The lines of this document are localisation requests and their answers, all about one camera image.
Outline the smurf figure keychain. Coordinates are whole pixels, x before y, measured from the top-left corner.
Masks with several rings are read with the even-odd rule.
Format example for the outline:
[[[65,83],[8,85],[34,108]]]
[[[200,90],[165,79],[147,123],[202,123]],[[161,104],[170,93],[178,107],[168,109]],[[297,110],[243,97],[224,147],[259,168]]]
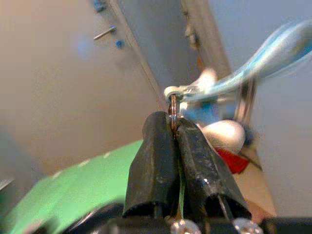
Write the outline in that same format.
[[[182,116],[197,121],[198,127],[225,161],[232,174],[244,172],[250,164],[262,171],[259,163],[247,155],[252,153],[255,156],[255,150],[250,148],[255,140],[250,127],[232,119],[214,121],[214,108],[218,109],[217,102],[202,103],[201,107],[191,107],[186,102],[180,103]]]

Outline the green mat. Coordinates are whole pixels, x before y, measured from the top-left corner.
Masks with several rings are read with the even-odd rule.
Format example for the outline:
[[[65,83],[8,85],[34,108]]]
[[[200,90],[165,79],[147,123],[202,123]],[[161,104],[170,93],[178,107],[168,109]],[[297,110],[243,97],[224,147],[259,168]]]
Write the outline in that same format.
[[[24,234],[37,221],[51,221],[60,234],[95,208],[125,200],[130,165],[142,141],[75,164],[40,180],[0,221],[4,234]]]

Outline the white door frame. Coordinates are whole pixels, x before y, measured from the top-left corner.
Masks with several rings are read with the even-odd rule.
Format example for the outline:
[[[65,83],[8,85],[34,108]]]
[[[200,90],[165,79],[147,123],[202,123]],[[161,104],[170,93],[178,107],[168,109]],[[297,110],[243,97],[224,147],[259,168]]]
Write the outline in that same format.
[[[230,65],[224,51],[218,26],[209,0],[180,0],[187,26],[185,37],[197,52],[197,65],[215,70],[218,78],[230,74]]]

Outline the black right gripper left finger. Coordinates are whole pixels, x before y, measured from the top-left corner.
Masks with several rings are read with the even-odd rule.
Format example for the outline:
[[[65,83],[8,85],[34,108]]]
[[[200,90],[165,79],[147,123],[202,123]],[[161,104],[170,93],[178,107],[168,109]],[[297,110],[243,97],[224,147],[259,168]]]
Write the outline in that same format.
[[[169,115],[150,114],[142,134],[142,145],[129,169],[123,216],[174,216],[180,180],[178,149]]]

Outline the silver wall hook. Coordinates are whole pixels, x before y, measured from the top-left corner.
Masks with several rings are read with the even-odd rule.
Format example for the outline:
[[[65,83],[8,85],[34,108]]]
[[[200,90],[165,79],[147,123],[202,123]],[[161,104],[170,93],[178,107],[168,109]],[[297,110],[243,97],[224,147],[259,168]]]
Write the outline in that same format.
[[[102,38],[103,36],[107,35],[107,34],[110,34],[110,33],[113,33],[114,31],[116,31],[116,27],[115,26],[110,26],[109,29],[107,29],[106,31],[98,34],[97,36],[94,37],[94,40],[98,40],[100,38]]]

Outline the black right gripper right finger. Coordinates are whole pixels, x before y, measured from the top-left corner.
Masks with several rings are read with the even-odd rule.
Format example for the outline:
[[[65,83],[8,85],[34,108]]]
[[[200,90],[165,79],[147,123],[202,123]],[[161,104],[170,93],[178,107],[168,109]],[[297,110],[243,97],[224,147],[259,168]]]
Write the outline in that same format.
[[[176,140],[185,181],[183,216],[194,221],[251,219],[251,212],[229,167],[201,130],[181,118]]]

